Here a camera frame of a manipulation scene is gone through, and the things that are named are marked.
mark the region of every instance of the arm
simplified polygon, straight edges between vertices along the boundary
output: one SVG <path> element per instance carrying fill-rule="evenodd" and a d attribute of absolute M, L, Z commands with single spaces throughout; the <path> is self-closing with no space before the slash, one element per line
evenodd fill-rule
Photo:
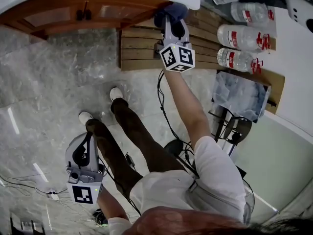
<path fill-rule="evenodd" d="M 179 116 L 187 128 L 192 147 L 195 148 L 200 138 L 211 135 L 209 121 L 199 100 L 191 92 L 181 74 L 173 71 L 164 73 Z"/>
<path fill-rule="evenodd" d="M 107 220 L 112 217 L 120 217 L 128 220 L 123 207 L 104 187 L 99 193 L 97 203 Z"/>

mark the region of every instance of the wooden cabinet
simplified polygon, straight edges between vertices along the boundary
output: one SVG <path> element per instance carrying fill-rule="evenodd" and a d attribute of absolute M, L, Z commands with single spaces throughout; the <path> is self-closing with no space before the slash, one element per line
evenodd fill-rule
<path fill-rule="evenodd" d="M 0 24 L 45 38 L 85 28 L 123 29 L 169 5 L 167 0 L 28 0 L 0 15 Z"/>

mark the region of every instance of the plastic water bottle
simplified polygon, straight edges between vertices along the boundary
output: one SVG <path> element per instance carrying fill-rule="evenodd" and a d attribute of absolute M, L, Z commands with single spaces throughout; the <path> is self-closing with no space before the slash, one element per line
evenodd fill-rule
<path fill-rule="evenodd" d="M 237 22 L 260 24 L 267 24 L 272 15 L 265 4 L 258 2 L 232 2 L 230 12 Z"/>
<path fill-rule="evenodd" d="M 261 66 L 263 65 L 263 61 L 259 62 L 258 58 L 254 59 L 248 52 L 228 48 L 221 48 L 218 51 L 217 61 L 220 66 L 251 74 L 261 73 Z"/>
<path fill-rule="evenodd" d="M 217 31 L 219 42 L 227 47 L 250 52 L 262 52 L 269 48 L 269 35 L 245 25 L 222 24 Z"/>

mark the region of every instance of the white sneaker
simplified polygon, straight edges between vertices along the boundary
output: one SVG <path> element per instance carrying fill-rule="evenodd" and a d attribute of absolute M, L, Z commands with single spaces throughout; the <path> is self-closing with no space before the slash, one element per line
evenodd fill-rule
<path fill-rule="evenodd" d="M 83 125 L 86 125 L 89 119 L 93 119 L 92 115 L 89 112 L 81 112 L 78 115 L 78 118 Z"/>
<path fill-rule="evenodd" d="M 117 88 L 117 87 L 114 87 L 111 91 L 110 91 L 110 98 L 112 100 L 112 102 L 117 99 L 117 98 L 123 98 L 123 93 L 122 91 Z"/>

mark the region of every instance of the gray tile floor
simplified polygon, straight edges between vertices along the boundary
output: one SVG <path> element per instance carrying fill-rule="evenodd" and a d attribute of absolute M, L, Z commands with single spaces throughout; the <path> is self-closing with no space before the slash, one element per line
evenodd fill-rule
<path fill-rule="evenodd" d="M 0 28 L 0 175 L 8 179 L 36 182 L 43 191 L 66 188 L 65 150 L 70 141 L 84 132 L 78 120 L 82 111 L 101 119 L 124 153 L 132 156 L 142 175 L 149 171 L 140 151 L 131 143 L 110 112 L 109 91 L 118 86 L 152 136 L 161 145 L 173 138 L 157 99 L 160 70 L 121 72 L 117 65 L 117 33 L 114 30 L 80 30 L 51 37 L 47 42 L 10 29 Z M 216 72 L 193 69 L 184 78 L 204 109 L 211 108 Z M 178 135 L 188 140 L 167 82 L 161 83 L 166 95 L 165 109 Z M 37 163 L 48 183 L 34 168 Z M 20 183 L 16 179 L 10 182 Z M 120 201 L 131 221 L 138 215 L 106 176 L 104 186 Z M 89 212 L 71 205 L 68 194 L 61 203 L 35 193 L 0 186 L 0 231 L 7 234 L 9 214 L 20 219 L 43 222 L 47 234 L 96 234 Z"/>

